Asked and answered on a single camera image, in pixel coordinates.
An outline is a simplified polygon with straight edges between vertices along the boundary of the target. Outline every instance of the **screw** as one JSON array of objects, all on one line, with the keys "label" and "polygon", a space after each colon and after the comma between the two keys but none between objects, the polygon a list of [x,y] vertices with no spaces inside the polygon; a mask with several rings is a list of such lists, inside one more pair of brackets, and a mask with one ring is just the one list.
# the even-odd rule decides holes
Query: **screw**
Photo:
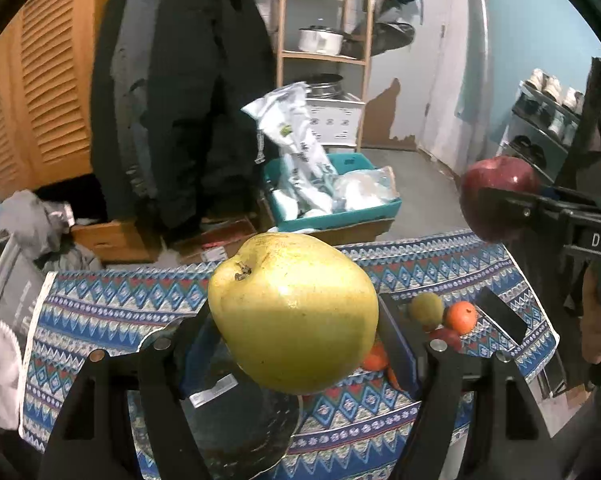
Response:
[{"label": "screw", "polygon": [[442,339],[432,339],[429,342],[429,346],[436,352],[445,352],[447,350],[447,343]]},{"label": "screw", "polygon": [[497,359],[501,363],[508,363],[512,360],[512,356],[510,354],[508,354],[507,352],[503,352],[502,350],[497,350],[496,355],[497,355]]},{"label": "screw", "polygon": [[171,344],[172,342],[166,337],[159,337],[154,341],[154,348],[156,350],[167,350]]},{"label": "screw", "polygon": [[103,358],[104,350],[101,348],[94,350],[93,352],[91,352],[91,354],[89,354],[89,360],[93,363],[98,363],[99,361],[102,361]]}]

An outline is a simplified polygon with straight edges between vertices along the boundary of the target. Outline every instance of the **blue patterned cloth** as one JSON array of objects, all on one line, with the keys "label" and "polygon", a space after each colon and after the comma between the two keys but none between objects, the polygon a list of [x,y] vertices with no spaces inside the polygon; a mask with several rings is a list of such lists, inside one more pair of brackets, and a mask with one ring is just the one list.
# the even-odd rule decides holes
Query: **blue patterned cloth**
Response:
[{"label": "blue patterned cloth", "polygon": [[[398,242],[339,247],[369,275],[378,292],[410,298],[436,292],[445,306],[472,301],[488,286],[529,329],[522,345],[482,312],[463,336],[463,351],[488,357],[510,352],[531,381],[552,357],[559,337],[520,269],[500,244],[468,230]],[[49,439],[85,357],[136,351],[141,340],[172,320],[192,316],[206,298],[217,262],[175,270],[60,272],[48,276],[32,319],[21,381],[21,436],[39,450]],[[354,480],[387,478],[420,406],[389,384],[383,372],[356,370],[333,388],[303,399],[303,416],[286,456],[259,478]],[[453,441],[468,430],[471,394],[459,405]],[[156,464],[136,449],[145,478]]]}]

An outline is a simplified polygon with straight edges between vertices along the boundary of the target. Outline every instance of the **red apple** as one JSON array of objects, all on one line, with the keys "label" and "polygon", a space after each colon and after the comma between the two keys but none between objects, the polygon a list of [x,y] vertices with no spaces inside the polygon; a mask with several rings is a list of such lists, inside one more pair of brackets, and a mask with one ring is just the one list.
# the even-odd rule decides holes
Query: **red apple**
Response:
[{"label": "red apple", "polygon": [[486,242],[502,242],[516,237],[519,220],[503,215],[503,208],[479,198],[483,187],[538,193],[541,183],[534,169],[513,156],[495,156],[479,160],[469,167],[461,180],[461,210],[465,221]]},{"label": "red apple", "polygon": [[457,332],[449,328],[438,328],[436,330],[432,330],[429,333],[429,338],[442,339],[447,343],[448,346],[451,346],[456,352],[460,352],[463,348],[461,336],[459,336]]}]

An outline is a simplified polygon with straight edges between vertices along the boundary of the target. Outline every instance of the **wooden louvered door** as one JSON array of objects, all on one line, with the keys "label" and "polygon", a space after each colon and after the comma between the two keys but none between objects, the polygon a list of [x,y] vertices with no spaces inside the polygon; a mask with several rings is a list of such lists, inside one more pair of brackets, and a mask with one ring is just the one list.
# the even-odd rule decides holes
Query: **wooden louvered door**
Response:
[{"label": "wooden louvered door", "polygon": [[93,52],[90,27],[80,26],[89,16],[77,0],[29,0],[14,20],[16,120],[29,143],[37,187],[91,172],[91,62],[80,58],[86,49]]},{"label": "wooden louvered door", "polygon": [[9,26],[0,37],[0,200],[35,183],[27,163],[27,147],[16,139],[17,127],[12,113],[8,59],[4,48],[12,33],[13,27]]},{"label": "wooden louvered door", "polygon": [[107,0],[28,0],[0,36],[0,200],[91,173],[89,94]]}]

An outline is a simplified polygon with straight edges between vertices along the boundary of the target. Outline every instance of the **concrete floor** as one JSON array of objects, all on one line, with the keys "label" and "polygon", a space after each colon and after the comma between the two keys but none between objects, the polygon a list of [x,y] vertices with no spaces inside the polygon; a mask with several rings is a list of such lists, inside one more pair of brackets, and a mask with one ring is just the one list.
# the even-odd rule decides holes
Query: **concrete floor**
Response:
[{"label": "concrete floor", "polygon": [[453,179],[418,152],[363,150],[377,168],[391,166],[403,206],[391,229],[379,240],[400,240],[463,229]]}]

